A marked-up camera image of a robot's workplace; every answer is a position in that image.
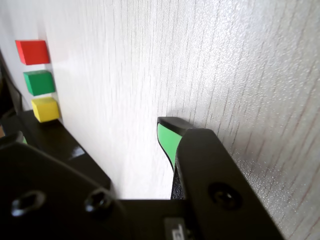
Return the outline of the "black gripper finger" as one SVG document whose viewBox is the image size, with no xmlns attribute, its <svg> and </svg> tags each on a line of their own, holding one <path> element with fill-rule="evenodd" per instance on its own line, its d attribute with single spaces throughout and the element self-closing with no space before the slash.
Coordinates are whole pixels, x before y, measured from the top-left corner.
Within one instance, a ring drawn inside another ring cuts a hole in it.
<svg viewBox="0 0 320 240">
<path fill-rule="evenodd" d="M 128 220 L 110 192 L 59 160 L 0 140 L 3 240 L 130 240 Z"/>
<path fill-rule="evenodd" d="M 280 240 L 282 234 L 217 135 L 160 116 L 157 139 L 179 177 L 203 240 Z"/>
</svg>

